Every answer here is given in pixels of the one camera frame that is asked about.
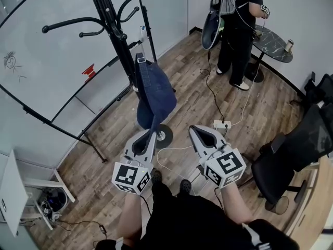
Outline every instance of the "marble tabletop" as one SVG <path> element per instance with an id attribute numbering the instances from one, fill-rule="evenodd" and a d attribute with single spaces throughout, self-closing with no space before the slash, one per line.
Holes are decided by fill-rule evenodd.
<path id="1" fill-rule="evenodd" d="M 259 39 L 253 41 L 256 48 L 280 62 L 289 63 L 292 61 L 292 53 L 285 51 L 287 43 L 282 38 L 260 25 L 255 25 L 255 29 L 263 32 Z"/>

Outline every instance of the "white table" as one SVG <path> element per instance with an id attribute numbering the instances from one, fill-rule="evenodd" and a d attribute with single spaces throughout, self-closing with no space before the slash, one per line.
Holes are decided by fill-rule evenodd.
<path id="1" fill-rule="evenodd" d="M 23 218 L 35 219 L 42 217 L 47 226 L 51 230 L 53 229 L 36 200 L 34 203 L 39 213 L 23 214 L 23 210 L 29 198 L 28 193 L 25 190 L 26 186 L 62 188 L 70 201 L 75 202 L 74 196 L 68 190 L 56 169 L 54 170 L 54 175 L 58 181 L 39 180 L 21 175 L 17 167 L 15 153 L 13 150 L 10 152 L 0 185 L 0 210 L 14 237 L 17 236 L 17 229 L 21 219 Z"/>

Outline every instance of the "person in black clothing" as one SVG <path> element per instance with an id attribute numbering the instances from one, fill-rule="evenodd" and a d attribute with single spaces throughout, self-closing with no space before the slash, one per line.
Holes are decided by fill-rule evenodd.
<path id="1" fill-rule="evenodd" d="M 118 240 L 100 241 L 96 250 L 299 249 L 295 241 L 267 221 L 253 217 L 235 183 L 221 189 L 223 210 L 201 196 L 190 195 L 188 180 L 181 182 L 177 197 L 162 183 L 161 172 L 153 172 L 152 182 L 153 212 L 145 236 L 140 239 L 140 196 L 127 194 L 117 228 Z"/>
<path id="2" fill-rule="evenodd" d="M 216 73 L 227 73 L 233 63 L 229 82 L 243 91 L 249 89 L 243 77 L 251 56 L 255 18 L 268 18 L 267 13 L 260 9 L 261 5 L 262 0 L 236 0 L 237 11 L 223 16 L 225 26 Z"/>

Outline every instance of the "drawing on whiteboard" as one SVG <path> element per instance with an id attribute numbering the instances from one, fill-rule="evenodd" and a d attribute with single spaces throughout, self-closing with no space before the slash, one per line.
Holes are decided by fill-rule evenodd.
<path id="1" fill-rule="evenodd" d="M 14 56 L 15 52 L 11 51 L 7 53 L 7 56 L 5 56 L 4 59 L 4 67 L 12 69 L 12 72 L 14 74 L 15 71 L 18 71 L 17 68 L 23 67 L 23 66 L 15 66 L 16 64 L 16 58 Z M 20 78 L 26 78 L 25 76 L 19 75 L 19 82 L 21 82 Z"/>
<path id="2" fill-rule="evenodd" d="M 95 74 L 96 72 L 94 71 L 94 64 L 92 64 L 89 68 L 82 72 L 82 75 L 88 75 L 88 79 L 85 82 L 90 80 L 90 78 Z"/>

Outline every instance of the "white marker cube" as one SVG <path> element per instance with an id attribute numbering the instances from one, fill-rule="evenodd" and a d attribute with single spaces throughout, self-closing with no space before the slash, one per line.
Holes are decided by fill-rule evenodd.
<path id="1" fill-rule="evenodd" d="M 211 179 L 219 188 L 223 188 L 241 178 L 246 164 L 238 151 L 233 149 L 221 156 L 206 161 L 204 175 Z"/>
<path id="2" fill-rule="evenodd" d="M 120 190 L 133 194 L 141 194 L 150 181 L 147 168 L 116 162 L 112 175 L 112 183 Z"/>

